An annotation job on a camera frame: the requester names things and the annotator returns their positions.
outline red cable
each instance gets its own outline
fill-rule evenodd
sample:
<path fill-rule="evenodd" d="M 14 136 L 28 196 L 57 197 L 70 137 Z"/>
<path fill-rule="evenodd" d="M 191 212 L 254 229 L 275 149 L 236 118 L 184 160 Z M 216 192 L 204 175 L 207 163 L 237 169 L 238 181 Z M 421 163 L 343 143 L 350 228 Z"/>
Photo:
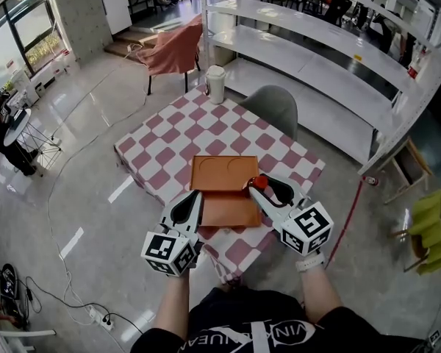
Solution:
<path fill-rule="evenodd" d="M 338 241 L 335 243 L 335 246 L 333 247 L 333 250 L 331 251 L 330 259 L 329 259 L 329 262 L 326 264 L 325 269 L 328 268 L 329 264 L 333 260 L 333 256 L 335 256 L 335 253 L 338 250 L 338 246 L 340 245 L 341 240 L 343 239 L 343 236 L 345 235 L 346 230 L 348 229 L 348 225 L 350 224 L 351 217 L 353 216 L 354 208 L 356 207 L 356 203 L 358 202 L 359 194 L 361 193 L 361 188 L 362 188 L 362 180 L 359 182 L 358 190 L 356 191 L 356 195 L 354 197 L 353 204 L 351 205 L 350 213 L 348 214 L 348 217 L 346 218 L 345 226 L 343 227 L 343 230 L 341 231 L 340 236 L 338 237 Z"/>

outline pink and white checkered tablecloth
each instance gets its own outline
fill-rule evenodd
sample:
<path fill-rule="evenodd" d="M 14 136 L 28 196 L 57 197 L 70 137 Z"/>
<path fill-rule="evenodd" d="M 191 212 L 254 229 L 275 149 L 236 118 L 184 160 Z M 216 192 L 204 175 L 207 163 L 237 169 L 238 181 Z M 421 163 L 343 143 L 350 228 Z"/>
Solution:
<path fill-rule="evenodd" d="M 257 156 L 261 171 L 289 177 L 308 192 L 325 163 L 230 100 L 215 106 L 198 86 L 115 144 L 135 182 L 166 205 L 189 190 L 195 155 Z M 241 275 L 276 239 L 269 219 L 250 229 L 200 228 L 220 279 Z"/>

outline power strip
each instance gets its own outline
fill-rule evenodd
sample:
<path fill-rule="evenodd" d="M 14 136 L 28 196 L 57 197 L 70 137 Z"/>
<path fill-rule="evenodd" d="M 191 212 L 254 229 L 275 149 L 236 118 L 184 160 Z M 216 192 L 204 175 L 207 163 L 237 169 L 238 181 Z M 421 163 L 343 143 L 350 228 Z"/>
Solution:
<path fill-rule="evenodd" d="M 105 328 L 106 331 L 111 331 L 115 324 L 114 321 L 103 321 L 103 317 L 104 315 L 102 313 L 100 313 L 96 308 L 94 308 L 93 306 L 88 306 L 87 307 L 88 310 L 88 314 L 90 315 L 90 317 L 100 326 L 102 326 L 103 328 Z"/>

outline orange plate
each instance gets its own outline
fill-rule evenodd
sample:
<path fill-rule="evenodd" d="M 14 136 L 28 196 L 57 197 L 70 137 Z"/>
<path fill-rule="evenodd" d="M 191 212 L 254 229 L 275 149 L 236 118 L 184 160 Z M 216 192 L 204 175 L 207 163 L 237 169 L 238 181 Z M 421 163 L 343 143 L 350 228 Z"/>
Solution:
<path fill-rule="evenodd" d="M 257 204 L 242 192 L 203 192 L 202 227 L 258 227 Z"/>
<path fill-rule="evenodd" d="M 247 181 L 259 175 L 256 157 L 194 156 L 191 190 L 241 191 Z"/>

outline wrist strap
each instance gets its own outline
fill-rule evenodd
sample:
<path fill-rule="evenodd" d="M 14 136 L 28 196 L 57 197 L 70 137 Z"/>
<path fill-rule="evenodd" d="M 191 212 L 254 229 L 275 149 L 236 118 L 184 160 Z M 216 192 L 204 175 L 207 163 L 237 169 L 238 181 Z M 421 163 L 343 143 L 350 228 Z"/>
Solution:
<path fill-rule="evenodd" d="M 295 268 L 297 269 L 298 272 L 305 272 L 310 268 L 314 268 L 315 266 L 324 263 L 325 263 L 325 257 L 320 252 L 318 255 L 307 258 L 303 261 L 295 262 Z"/>

